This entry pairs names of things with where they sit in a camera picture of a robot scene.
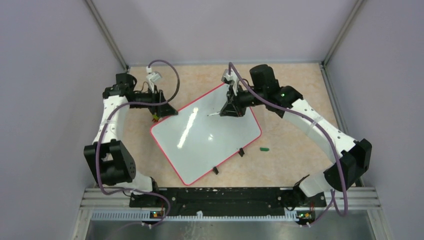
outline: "pink border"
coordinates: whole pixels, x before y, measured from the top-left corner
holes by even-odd
[[[210,91],[206,92],[205,94],[203,94],[203,95],[199,96],[199,97],[198,97],[198,98],[196,98],[195,100],[191,101],[191,102],[190,102],[190,103],[188,103],[187,105],[185,105],[185,106],[183,106],[182,108],[180,108],[180,109],[178,110],[178,112],[179,112],[179,111],[181,111],[181,110],[183,110],[183,109],[185,109],[186,107],[188,107],[190,104],[192,104],[192,103],[196,102],[197,100],[199,100],[199,99],[203,98],[204,96],[208,95],[209,93],[213,92],[215,89],[217,89],[217,88],[221,87],[221,86],[222,86],[222,85],[224,85],[224,84],[225,84],[225,83],[222,83],[222,84],[220,84],[220,85],[216,86],[215,88],[213,88],[212,90],[210,90]],[[251,108],[251,107],[250,107],[250,110],[251,110],[251,112],[252,112],[252,115],[253,115],[253,117],[254,117],[254,120],[255,120],[255,121],[256,121],[256,123],[257,123],[257,126],[259,127],[260,134],[259,134],[259,136],[257,136],[257,138],[253,139],[251,142],[249,142],[248,144],[246,144],[243,148],[247,147],[248,145],[250,145],[251,143],[253,143],[255,140],[257,140],[258,138],[260,138],[260,137],[262,136],[262,128],[261,128],[261,126],[259,125],[259,122],[258,122],[258,120],[256,119],[256,116],[255,116],[255,113],[253,112],[253,110],[252,110],[252,108]],[[158,147],[160,148],[160,150],[162,151],[163,155],[165,155],[166,159],[168,159],[168,162],[171,164],[171,166],[172,166],[173,170],[176,172],[176,174],[178,175],[178,177],[179,177],[179,179],[181,180],[181,182],[182,182],[184,185],[186,185],[186,186],[190,186],[190,185],[194,184],[195,182],[197,182],[199,179],[201,179],[201,178],[202,178],[203,176],[205,176],[206,174],[210,173],[213,169],[211,169],[211,170],[207,171],[205,174],[201,175],[198,179],[194,180],[192,183],[188,183],[188,184],[187,184],[187,183],[185,183],[185,182],[184,182],[184,180],[181,178],[180,174],[178,174],[178,171],[175,169],[174,165],[173,165],[173,164],[172,164],[172,162],[170,161],[170,158],[167,156],[167,154],[166,154],[166,153],[164,152],[164,150],[162,149],[161,145],[160,145],[160,144],[158,143],[158,141],[156,140],[155,136],[153,136],[153,134],[152,134],[152,129],[153,129],[153,127],[154,127],[154,126],[156,126],[156,125],[158,125],[158,124],[160,124],[160,123],[162,123],[165,119],[167,119],[167,118],[169,118],[169,117],[172,117],[172,116],[167,116],[167,117],[165,117],[162,121],[157,122],[157,123],[155,123],[154,125],[152,125],[152,126],[150,127],[150,135],[151,135],[151,137],[154,139],[154,141],[156,142],[157,146],[158,146]],[[225,161],[227,161],[228,159],[230,159],[232,156],[236,155],[237,153],[238,153],[238,151],[236,151],[236,152],[235,152],[235,153],[233,153],[231,156],[229,156],[227,159],[223,160],[221,163],[219,163],[218,165],[216,165],[216,167],[218,167],[219,165],[221,165],[222,163],[224,163]]]

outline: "robotic arm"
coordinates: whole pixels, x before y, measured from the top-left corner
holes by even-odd
[[[134,90],[137,79],[128,74],[116,75],[116,84],[107,87],[103,92],[103,116],[100,127],[92,145],[84,147],[84,156],[97,182],[96,177],[96,145],[101,131],[107,123],[107,129],[100,145],[100,177],[103,184],[108,186],[138,189],[152,192],[157,188],[153,178],[141,174],[136,169],[136,164],[121,139],[124,133],[125,117],[129,109],[148,108],[154,118],[177,115],[178,112],[169,103],[158,106],[138,105],[131,103],[163,103],[166,101],[162,90],[154,84],[161,78],[158,72],[147,76],[148,90],[141,92]],[[116,111],[108,120],[109,115],[118,106],[130,103]]]
[[[335,145],[342,166],[346,189],[368,170],[372,148],[370,142],[366,139],[357,141],[331,125],[309,105],[296,89],[291,86],[280,86],[270,66],[266,64],[255,66],[250,70],[250,76],[253,82],[253,86],[250,86],[250,88],[257,95],[272,104],[303,113],[314,120],[311,123],[304,117],[266,105],[267,110],[276,113],[280,118],[301,129],[324,151],[333,163],[330,168],[323,172],[307,175],[295,184],[294,194],[291,196],[294,206],[304,202],[306,198],[324,191],[331,189],[342,191],[335,156],[329,141],[316,127],[317,123],[329,134]],[[231,87],[226,94],[227,101],[219,112],[220,116],[243,117],[247,107],[264,104],[249,91],[241,88],[239,81],[244,80],[240,80],[235,71],[229,73],[228,69],[225,70],[222,81],[230,84]]]

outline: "white plastic piece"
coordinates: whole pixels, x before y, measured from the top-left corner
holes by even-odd
[[[299,187],[308,198],[333,189],[327,182],[323,172],[324,171],[309,175],[300,182]]]
[[[128,103],[128,100],[124,96],[110,96],[106,99],[103,99],[103,116],[101,117],[100,127],[98,129],[97,135],[95,136],[93,143],[98,142],[100,138],[100,133],[103,129],[103,126],[107,123],[106,131],[104,132],[103,139],[101,143],[110,143],[112,139],[117,141],[122,139],[124,134],[124,122],[125,116],[127,115],[130,106],[121,107],[113,117],[108,121],[108,117],[111,112],[118,106]]]
[[[230,74],[228,74],[228,69],[226,69],[222,75],[222,81],[224,82],[224,79],[226,79],[230,83],[230,85],[232,86],[232,91],[234,92],[234,95],[237,96],[237,92],[239,90],[239,81],[240,79],[237,77],[236,72],[235,71],[231,71]]]
[[[208,116],[227,101],[221,84],[150,129],[185,185],[190,185],[259,138],[261,128],[248,107],[243,117]]]
[[[161,78],[162,76],[158,71],[151,72],[146,76],[148,87],[152,92],[155,90],[155,82],[159,81]]]
[[[115,185],[126,189],[137,189],[143,192],[151,192],[153,190],[152,178],[141,174],[138,170],[135,171],[135,177],[132,182],[120,182]],[[142,195],[137,191],[131,191],[135,195]]]
[[[331,137],[339,158],[342,156],[342,151],[348,152],[351,148],[355,146],[354,138],[344,134],[336,127],[334,127],[331,123],[329,123],[326,119],[319,115],[306,100],[298,99],[292,105],[293,107],[291,108],[291,110],[300,112],[314,119],[321,127],[324,128],[324,130]],[[336,162],[333,151],[330,147],[330,143],[324,136],[324,134],[316,126],[317,123],[312,123],[311,126],[310,121],[290,112],[285,112],[283,119],[289,121],[293,125],[297,126],[300,130],[302,130],[321,148],[321,150],[328,156],[328,159],[330,159],[332,163]]]

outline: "wall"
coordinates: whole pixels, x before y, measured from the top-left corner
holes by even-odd
[[[349,133],[373,144],[376,186],[396,239],[422,239],[424,1],[370,0],[328,67]]]
[[[356,0],[94,0],[130,65],[321,61]]]
[[[122,71],[82,0],[0,2],[0,239],[69,239]]]

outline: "table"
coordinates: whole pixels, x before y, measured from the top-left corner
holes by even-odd
[[[243,78],[251,82],[249,70],[257,64],[235,64]],[[274,69],[280,86],[297,89],[310,105],[325,119],[336,126],[318,63],[268,64]],[[171,105],[177,110],[197,97],[221,84],[221,77],[228,66],[181,65],[175,66],[180,75],[180,89]],[[176,87],[172,69],[165,65],[153,65],[163,79],[158,89],[169,98]],[[146,80],[146,67],[131,67],[130,74],[138,80],[136,90],[141,90]],[[256,106],[253,112],[262,128],[262,136],[244,149],[245,155],[235,155],[222,163],[219,174],[208,173],[191,187],[290,187],[302,177],[324,170],[331,165],[327,156],[291,123],[278,115]],[[153,177],[160,187],[185,187],[171,164],[150,135],[152,115],[146,109],[130,109],[125,119],[123,142],[134,158],[137,170]],[[269,151],[260,151],[260,147]]]

